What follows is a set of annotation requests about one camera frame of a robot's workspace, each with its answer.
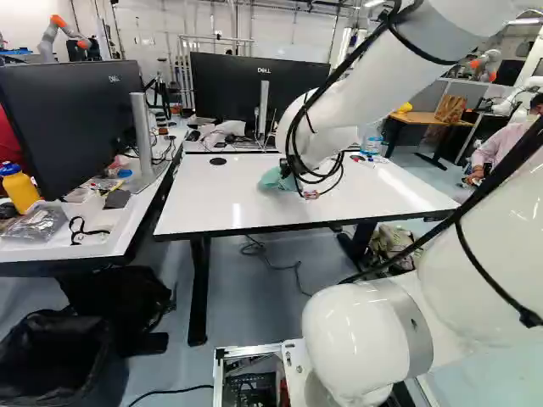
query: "black desk leg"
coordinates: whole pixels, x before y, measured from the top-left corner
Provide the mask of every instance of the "black desk leg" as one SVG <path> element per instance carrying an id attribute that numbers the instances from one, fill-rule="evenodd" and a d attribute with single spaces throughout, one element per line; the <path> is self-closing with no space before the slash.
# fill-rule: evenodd
<path id="1" fill-rule="evenodd" d="M 454 125 L 451 129 L 449 129 L 442 137 L 441 140 L 439 140 L 438 147 L 435 149 L 434 155 L 430 158 L 428 155 L 424 155 L 422 153 L 415 153 L 415 155 L 426 161 L 427 163 L 430 163 L 431 165 L 434 165 L 438 167 L 440 170 L 447 171 L 447 167 L 445 167 L 443 164 L 440 163 L 439 159 L 441 158 L 441 153 L 445 149 L 445 146 L 447 145 L 447 141 L 453 136 L 453 134 L 456 131 L 456 128 L 458 126 Z"/>
<path id="2" fill-rule="evenodd" d="M 193 256 L 193 299 L 188 323 L 188 346 L 200 346 L 207 342 L 207 292 L 210 282 L 210 237 L 195 237 L 190 241 Z"/>
<path id="3" fill-rule="evenodd" d="M 345 254 L 360 269 L 359 262 L 364 257 L 367 245 L 372 240 L 373 231 L 377 227 L 377 222 L 368 221 L 359 223 L 356 226 L 355 235 L 351 239 L 346 233 L 337 235 L 339 246 L 345 251 Z"/>
<path id="4" fill-rule="evenodd" d="M 398 139 L 400 138 L 401 129 L 405 126 L 406 123 L 390 118 L 388 118 L 387 122 L 384 124 L 384 140 L 389 144 L 387 151 L 384 154 L 386 159 L 389 159 L 394 152 Z"/>

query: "yellow bottle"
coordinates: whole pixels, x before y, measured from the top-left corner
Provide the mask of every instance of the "yellow bottle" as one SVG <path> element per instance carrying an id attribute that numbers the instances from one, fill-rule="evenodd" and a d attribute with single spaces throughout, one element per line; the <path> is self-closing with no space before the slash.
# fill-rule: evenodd
<path id="1" fill-rule="evenodd" d="M 20 214 L 25 214 L 28 208 L 41 199 L 31 178 L 23 173 L 20 165 L 8 161 L 2 163 L 0 176 L 3 177 L 3 189 L 6 190 Z"/>

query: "white robotic arm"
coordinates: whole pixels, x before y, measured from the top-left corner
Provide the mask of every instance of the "white robotic arm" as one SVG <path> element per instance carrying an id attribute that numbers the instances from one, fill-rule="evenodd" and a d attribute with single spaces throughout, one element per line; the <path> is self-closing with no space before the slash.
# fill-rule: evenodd
<path id="1" fill-rule="evenodd" d="M 53 14 L 49 19 L 49 26 L 43 32 L 42 40 L 37 45 L 37 49 L 43 56 L 43 62 L 46 64 L 53 64 L 57 62 L 53 55 L 53 43 L 54 39 L 59 33 L 59 29 L 62 30 L 69 38 L 77 38 L 77 46 L 83 49 L 88 49 L 91 46 L 91 41 L 84 37 L 79 31 L 72 28 L 66 21 L 64 21 L 59 15 Z"/>
<path id="2" fill-rule="evenodd" d="M 490 108 L 494 114 L 507 116 L 511 114 L 516 104 L 520 106 L 511 118 L 511 122 L 521 123 L 526 120 L 529 112 L 529 102 L 534 95 L 543 87 L 543 76 L 531 76 L 521 87 L 515 89 L 503 102 L 495 104 Z"/>
<path id="3" fill-rule="evenodd" d="M 483 55 L 469 63 L 477 75 L 474 75 L 472 81 L 493 82 L 501 63 L 501 51 L 499 49 L 489 49 Z"/>
<path id="4" fill-rule="evenodd" d="M 524 6 L 514 0 L 494 1 L 489 13 L 485 0 L 429 0 L 398 30 L 427 53 L 459 59 L 519 15 L 519 7 Z M 351 143 L 350 129 L 384 117 L 447 69 L 384 32 L 353 73 L 308 110 L 311 124 L 300 122 L 294 137 L 301 159 L 318 166 Z M 283 116 L 278 147 L 284 148 L 304 100 L 298 98 Z M 529 327 L 512 307 L 516 301 L 543 315 L 537 247 L 543 231 L 542 162 L 538 151 L 462 217 L 471 252 L 511 301 L 476 270 L 454 227 L 434 239 L 416 272 L 329 287 L 309 301 L 302 317 L 307 353 L 339 405 L 380 405 L 393 383 L 466 357 L 478 346 L 543 340 L 542 326 Z"/>
<path id="5" fill-rule="evenodd" d="M 436 58 L 456 61 L 477 47 L 516 15 L 514 0 L 426 0 L 398 31 Z M 296 132 L 301 158 L 317 167 L 324 159 L 356 140 L 356 126 L 382 119 L 445 73 L 450 65 L 422 58 L 390 31 L 385 31 L 364 53 L 348 78 L 338 81 L 309 109 L 313 134 L 306 119 Z M 287 109 L 277 128 L 276 144 L 284 152 L 288 127 L 304 104 L 305 95 Z"/>

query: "water bottle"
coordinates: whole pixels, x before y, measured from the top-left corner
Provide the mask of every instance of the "water bottle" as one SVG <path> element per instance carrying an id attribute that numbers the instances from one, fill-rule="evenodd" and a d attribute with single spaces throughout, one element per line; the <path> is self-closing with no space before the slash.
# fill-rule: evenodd
<path id="1" fill-rule="evenodd" d="M 383 136 L 378 131 L 378 123 L 358 126 L 358 138 L 360 139 L 360 154 L 373 156 L 381 154 Z"/>
<path id="2" fill-rule="evenodd" d="M 36 201 L 40 200 L 40 194 L 18 164 L 10 162 L 2 163 L 0 176 L 3 177 L 2 186 L 6 190 L 17 212 L 25 214 Z"/>

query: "black bag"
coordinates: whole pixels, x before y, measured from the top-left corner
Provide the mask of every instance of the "black bag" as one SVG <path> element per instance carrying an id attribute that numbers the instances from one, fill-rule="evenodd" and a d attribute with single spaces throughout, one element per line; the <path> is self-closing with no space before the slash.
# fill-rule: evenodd
<path id="1" fill-rule="evenodd" d="M 127 379 L 111 326 L 99 317 L 37 311 L 0 342 L 1 405 L 114 407 Z"/>
<path id="2" fill-rule="evenodd" d="M 171 306 L 171 290 L 149 267 L 110 268 L 58 280 L 78 315 L 102 316 L 111 322 L 122 356 L 139 353 L 135 347 Z"/>

